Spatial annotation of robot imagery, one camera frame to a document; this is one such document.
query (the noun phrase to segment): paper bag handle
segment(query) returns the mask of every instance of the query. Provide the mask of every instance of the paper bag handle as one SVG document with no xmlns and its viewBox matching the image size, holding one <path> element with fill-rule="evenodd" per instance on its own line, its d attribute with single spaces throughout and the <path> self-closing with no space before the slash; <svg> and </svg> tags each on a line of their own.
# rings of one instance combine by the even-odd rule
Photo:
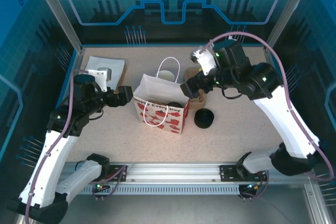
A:
<svg viewBox="0 0 336 224">
<path fill-rule="evenodd" d="M 160 124 L 158 124 L 158 125 L 152 125 L 152 124 L 149 124 L 149 123 L 146 121 L 146 119 L 145 119 L 145 112 L 146 112 L 146 106 L 147 106 L 147 104 L 148 104 L 148 102 L 146 102 L 145 107 L 143 108 L 143 121 L 144 121 L 148 126 L 150 126 L 150 127 L 158 127 L 158 126 L 160 126 L 161 124 L 163 124 L 163 123 L 164 123 L 164 120 L 166 120 L 166 118 L 167 118 L 167 115 L 168 115 L 168 108 L 169 108 L 169 107 L 167 106 L 166 115 L 164 116 L 163 121 L 162 121 Z"/>
<path fill-rule="evenodd" d="M 176 76 L 176 80 L 175 80 L 175 83 L 177 83 L 178 76 L 180 75 L 180 69 L 181 69 L 181 66 L 180 66 L 179 61 L 178 61 L 176 58 L 174 58 L 174 57 L 167 57 L 167 58 L 165 58 L 165 59 L 161 62 L 160 66 L 159 66 L 159 69 L 157 70 L 156 77 L 159 75 L 159 72 L 160 72 L 162 63 L 164 63 L 166 59 L 174 59 L 174 60 L 177 61 L 177 64 L 178 64 L 178 72 L 177 72 L 177 76 Z"/>
</svg>

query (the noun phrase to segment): glass panel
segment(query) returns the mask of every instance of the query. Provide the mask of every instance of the glass panel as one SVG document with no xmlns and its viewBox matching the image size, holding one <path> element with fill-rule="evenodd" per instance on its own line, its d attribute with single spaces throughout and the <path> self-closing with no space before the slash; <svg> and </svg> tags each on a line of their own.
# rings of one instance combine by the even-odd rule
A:
<svg viewBox="0 0 336 224">
<path fill-rule="evenodd" d="M 62 224 L 73 223 L 315 223 L 305 191 L 269 186 L 261 200 L 229 195 L 122 195 L 103 204 L 79 195 Z"/>
<path fill-rule="evenodd" d="M 335 163 L 336 0 L 301 0 L 275 50 L 295 107 Z"/>
<path fill-rule="evenodd" d="M 10 223 L 7 200 L 33 172 L 73 48 L 45 0 L 0 4 L 0 216 Z"/>
<path fill-rule="evenodd" d="M 287 0 L 60 0 L 83 44 L 204 43 L 225 31 L 267 39 Z M 238 38 L 244 43 L 255 41 Z"/>
</svg>

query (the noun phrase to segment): speckled tabletop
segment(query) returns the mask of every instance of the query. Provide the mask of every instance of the speckled tabletop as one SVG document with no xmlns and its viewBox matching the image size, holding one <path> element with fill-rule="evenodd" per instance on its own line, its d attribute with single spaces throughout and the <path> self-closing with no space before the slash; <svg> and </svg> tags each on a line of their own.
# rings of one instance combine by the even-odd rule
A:
<svg viewBox="0 0 336 224">
<path fill-rule="evenodd" d="M 127 72 L 123 85 L 139 85 L 144 73 L 154 76 L 161 61 L 173 56 L 183 71 L 195 67 L 189 59 L 191 47 L 87 48 L 81 68 L 89 56 L 125 59 Z M 262 48 L 244 48 L 252 64 L 265 61 Z M 174 60 L 167 60 L 162 69 L 177 74 Z M 235 95 L 231 90 L 227 95 Z M 208 129 L 194 123 L 190 111 L 181 136 L 154 129 L 140 123 L 133 100 L 125 107 L 106 108 L 104 116 L 91 121 L 71 150 L 67 161 L 86 159 L 92 153 L 112 162 L 234 162 L 243 154 L 260 148 L 277 146 L 281 138 L 266 115 L 247 97 L 227 100 L 219 89 L 207 95 L 206 108 L 215 114 Z"/>
</svg>

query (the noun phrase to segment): white robotic arm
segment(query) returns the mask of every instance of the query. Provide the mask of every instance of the white robotic arm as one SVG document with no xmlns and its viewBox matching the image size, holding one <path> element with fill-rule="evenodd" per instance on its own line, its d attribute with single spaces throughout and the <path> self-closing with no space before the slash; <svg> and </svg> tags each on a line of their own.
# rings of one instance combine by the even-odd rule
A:
<svg viewBox="0 0 336 224">
<path fill-rule="evenodd" d="M 238 174 L 246 177 L 247 172 L 255 174 L 272 168 L 285 175 L 311 170 L 316 149 L 290 113 L 282 79 L 276 70 L 264 62 L 252 66 L 241 44 L 232 39 L 214 44 L 213 51 L 199 47 L 191 54 L 191 60 L 199 63 L 202 71 L 181 84 L 184 94 L 195 98 L 199 96 L 199 89 L 208 93 L 218 87 L 225 96 L 225 89 L 236 88 L 264 111 L 283 140 L 280 146 L 271 150 L 245 154 L 236 164 Z M 308 129 L 293 105 L 292 108 L 318 146 L 319 139 Z"/>
<path fill-rule="evenodd" d="M 25 215 L 28 198 L 31 197 L 30 218 L 42 223 L 59 223 L 64 217 L 68 205 L 84 187 L 93 180 L 107 178 L 110 172 L 109 159 L 92 154 L 80 169 L 57 184 L 72 147 L 83 127 L 89 123 L 89 116 L 101 112 L 105 106 L 125 106 L 133 97 L 131 87 L 118 87 L 118 93 L 107 88 L 108 74 L 111 74 L 108 70 L 88 70 L 88 74 L 74 77 L 73 107 L 69 126 L 46 158 L 33 185 L 33 178 L 42 159 L 65 127 L 69 106 L 62 104 L 51 112 L 41 156 L 20 196 L 9 201 L 7 205 L 9 210 Z M 33 194 L 30 193 L 32 187 L 34 187 Z"/>
</svg>

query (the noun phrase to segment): cable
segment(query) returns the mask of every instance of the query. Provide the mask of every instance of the cable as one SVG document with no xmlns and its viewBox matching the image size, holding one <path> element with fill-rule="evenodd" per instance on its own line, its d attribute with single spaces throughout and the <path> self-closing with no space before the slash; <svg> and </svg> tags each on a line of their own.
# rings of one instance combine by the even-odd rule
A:
<svg viewBox="0 0 336 224">
<path fill-rule="evenodd" d="M 258 195 L 254 196 L 253 197 L 254 199 L 259 198 L 261 195 L 263 195 L 265 193 L 266 188 L 268 187 L 268 184 L 269 184 L 269 171 L 266 171 L 266 176 L 267 176 L 267 180 L 266 180 L 266 183 L 265 183 L 265 186 L 264 186 L 263 190 Z"/>
<path fill-rule="evenodd" d="M 308 141 L 310 142 L 310 144 L 315 148 L 315 150 L 321 155 L 321 157 L 323 158 L 323 160 L 325 161 L 328 169 L 329 169 L 329 177 L 328 178 L 319 178 L 316 176 L 312 176 L 307 174 L 307 176 L 314 178 L 318 181 L 330 181 L 334 178 L 334 170 L 332 168 L 332 165 L 330 163 L 330 161 L 328 160 L 327 156 L 323 153 L 323 151 L 321 150 L 321 148 L 314 142 L 314 140 L 311 138 L 311 136 L 309 135 L 308 131 L 306 130 L 306 128 L 302 125 L 302 123 L 300 122 L 300 120 L 298 119 L 298 117 L 296 116 L 293 107 L 291 105 L 290 102 L 290 97 L 289 97 L 289 90 L 288 90 L 288 83 L 287 83 L 287 79 L 286 79 L 286 72 L 284 69 L 284 66 L 281 63 L 281 60 L 279 58 L 279 56 L 277 55 L 277 53 L 273 50 L 273 48 L 271 48 L 270 45 L 268 45 L 263 39 L 259 38 L 258 36 L 254 35 L 254 34 L 250 34 L 250 33 L 246 33 L 244 31 L 231 31 L 228 33 L 224 33 L 221 35 L 218 35 L 217 37 L 213 38 L 212 40 L 210 40 L 205 46 L 204 48 L 200 51 L 200 53 L 203 53 L 212 43 L 218 41 L 219 39 L 222 39 L 224 37 L 227 36 L 232 36 L 232 35 L 243 35 L 243 36 L 247 36 L 250 38 L 253 38 L 257 41 L 259 41 L 261 44 L 263 44 L 274 56 L 274 58 L 276 59 L 276 61 L 278 62 L 278 65 L 280 67 L 280 72 L 282 75 L 282 80 L 284 82 L 284 89 L 285 89 L 285 97 L 286 97 L 286 103 L 288 106 L 288 110 L 290 111 L 291 115 L 293 116 L 294 120 L 296 121 L 296 123 L 298 124 L 298 126 L 300 127 L 300 129 L 302 130 L 302 132 L 304 133 L 304 135 L 306 136 L 306 138 L 308 139 Z"/>
<path fill-rule="evenodd" d="M 243 194 L 245 194 L 245 195 L 247 195 L 247 196 L 250 196 L 252 199 L 255 199 L 256 197 L 253 197 L 253 194 L 249 194 L 249 193 L 243 193 Z M 264 202 L 266 202 L 267 204 L 270 204 L 272 207 L 274 207 L 274 209 L 275 210 L 277 210 L 285 219 L 287 219 L 288 220 L 288 222 L 289 223 L 291 223 L 291 224 L 294 224 L 294 222 L 291 220 L 291 219 L 289 219 L 286 215 L 285 215 L 285 213 L 284 212 L 282 212 L 276 205 L 274 205 L 271 201 L 269 201 L 269 200 L 265 200 L 265 199 L 263 199 L 263 198 L 259 198 L 260 200 L 262 200 L 262 201 L 264 201 Z"/>
<path fill-rule="evenodd" d="M 94 120 L 100 119 L 104 115 L 104 110 L 101 109 L 100 112 L 101 112 L 101 114 L 99 116 L 97 116 L 96 118 L 89 118 L 89 121 L 94 121 Z"/>
<path fill-rule="evenodd" d="M 235 81 L 235 83 L 240 84 L 240 82 L 236 79 L 235 75 L 233 74 L 233 69 L 232 68 L 230 68 L 230 73 L 231 73 L 232 79 Z"/>
<path fill-rule="evenodd" d="M 126 166 L 123 165 L 115 174 L 113 174 L 111 177 L 103 180 L 103 181 L 93 181 L 91 183 L 89 183 L 89 185 L 97 185 L 97 184 L 105 184 L 106 182 L 114 179 L 121 171 L 124 172 L 124 170 L 126 169 Z"/>
<path fill-rule="evenodd" d="M 50 148 L 48 149 L 48 151 L 44 154 L 43 158 L 41 159 L 41 162 L 38 164 L 35 175 L 33 177 L 33 180 L 31 181 L 31 186 L 30 186 L 30 190 L 29 190 L 29 195 L 28 195 L 28 199 L 27 199 L 27 204 L 26 204 L 26 211 L 25 211 L 25 222 L 26 224 L 29 224 L 29 210 L 30 210 L 30 204 L 32 203 L 32 199 L 34 196 L 34 189 L 36 186 L 36 181 L 38 178 L 38 175 L 40 174 L 42 167 L 44 165 L 44 163 L 46 162 L 47 158 L 50 156 L 51 151 L 55 148 L 55 146 L 58 144 L 58 142 L 62 139 L 62 137 L 64 136 L 66 130 L 68 129 L 68 126 L 70 124 L 70 120 L 71 120 L 71 115 L 72 115 L 72 104 L 74 101 L 74 85 L 73 85 L 73 75 L 75 73 L 75 71 L 77 72 L 83 72 L 83 73 L 88 73 L 88 71 L 86 70 L 82 70 L 82 69 L 73 69 L 71 71 L 71 75 L 70 75 L 70 95 L 69 95 L 69 111 L 68 111 L 68 115 L 67 115 L 67 120 L 64 124 L 64 128 L 61 131 L 61 133 L 59 134 L 59 136 L 56 138 L 56 140 L 54 141 L 54 143 L 50 146 Z"/>
<path fill-rule="evenodd" d="M 85 162 L 85 160 L 81 160 L 81 161 L 78 161 L 78 162 L 77 162 L 77 164 L 75 165 L 75 171 L 77 170 L 77 166 L 78 166 L 81 162 Z"/>
<path fill-rule="evenodd" d="M 239 97 L 241 97 L 243 94 L 239 94 L 239 95 L 236 95 L 236 96 L 234 96 L 234 97 L 227 97 L 226 96 L 226 94 L 225 94 L 225 91 L 224 91 L 225 89 L 222 89 L 222 95 L 226 98 L 226 99 L 229 99 L 229 100 L 235 100 L 235 99 L 237 99 L 237 98 L 239 98 Z"/>
<path fill-rule="evenodd" d="M 240 194 L 238 195 L 240 198 L 242 196 L 242 193 L 248 193 L 249 191 L 255 191 L 257 193 L 257 189 L 259 189 L 262 184 L 263 184 L 263 181 L 262 181 L 262 172 L 257 172 L 257 175 L 259 176 L 260 178 L 260 182 L 259 183 L 256 183 L 256 186 L 254 185 L 249 185 L 247 186 L 245 189 L 239 189 L 239 192 Z"/>
<path fill-rule="evenodd" d="M 119 185 L 119 183 L 120 183 L 120 181 L 121 181 L 121 178 L 122 178 L 122 174 L 123 174 L 123 172 L 124 172 L 124 170 L 125 170 L 125 168 L 126 168 L 126 166 L 122 166 L 113 176 L 112 176 L 112 178 L 114 178 L 114 177 L 116 177 L 120 172 L 121 172 L 121 174 L 120 174 L 120 176 L 119 176 L 119 178 L 118 178 L 118 181 L 117 181 L 117 183 L 116 183 L 116 185 L 115 185 L 115 187 L 114 187 L 114 189 L 110 192 L 110 194 L 108 194 L 108 195 L 106 195 L 106 196 L 101 196 L 101 197 L 97 197 L 96 195 L 95 195 L 95 193 L 92 191 L 92 196 L 96 199 L 96 200 L 105 200 L 105 199 L 107 199 L 107 198 L 110 198 L 113 194 L 114 194 L 114 192 L 116 191 L 116 189 L 117 189 L 117 187 L 118 187 L 118 185 Z"/>
</svg>

